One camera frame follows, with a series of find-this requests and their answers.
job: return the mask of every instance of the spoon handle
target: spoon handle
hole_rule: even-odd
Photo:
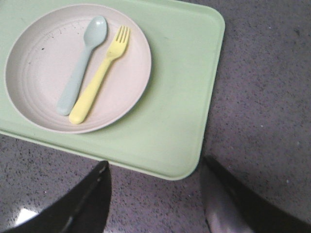
[[[78,98],[76,104],[74,105],[69,115],[69,121],[72,124],[82,123],[86,118],[86,116],[88,115],[88,112],[90,111],[93,105],[98,90],[111,63],[112,63],[111,59],[106,58],[103,60],[97,72],[95,73],[93,79],[85,88],[81,96]]]
[[[71,112],[79,95],[81,83],[91,52],[92,49],[87,46],[82,51],[80,58],[72,72],[72,75],[69,78],[69,81],[67,82],[65,89],[57,102],[56,110],[58,114],[67,116]]]

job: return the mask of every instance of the fork handle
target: fork handle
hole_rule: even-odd
[[[84,92],[78,98],[71,113],[69,114],[69,121],[72,124],[80,124],[85,120],[93,105],[98,90],[102,84],[106,72],[110,67],[111,62],[112,60],[107,58],[103,60],[91,82],[88,84]]]

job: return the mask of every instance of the yellow fork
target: yellow fork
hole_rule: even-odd
[[[69,121],[71,123],[80,124],[85,120],[110,65],[113,61],[120,58],[124,54],[128,44],[129,36],[130,29],[128,27],[121,26],[108,48],[106,57],[99,66],[89,85],[78,98],[71,113],[69,114]]]

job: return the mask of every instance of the plastic cutlery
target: plastic cutlery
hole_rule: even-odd
[[[128,44],[129,36],[130,29],[128,27],[121,26],[113,41],[111,42],[107,50],[106,57],[96,71],[93,79],[74,105],[69,115],[69,120],[71,123],[80,124],[85,120],[97,96],[98,90],[107,70],[113,61],[120,58],[124,54]]]
[[[79,95],[85,69],[92,51],[103,43],[106,35],[107,22],[105,18],[103,16],[94,17],[84,33],[85,48],[82,51],[73,73],[57,102],[56,110],[58,114],[67,116],[71,112]]]

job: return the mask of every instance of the beige plate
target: beige plate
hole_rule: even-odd
[[[83,35],[96,15],[106,18],[108,35],[94,51],[82,91],[96,72],[120,25],[131,28],[125,55],[111,67],[84,123],[73,125],[56,112],[57,101],[84,48]],[[147,39],[138,25],[117,10],[79,4],[55,10],[29,26],[14,44],[6,64],[5,84],[15,108],[29,121],[49,131],[85,133],[107,126],[139,100],[151,70]]]

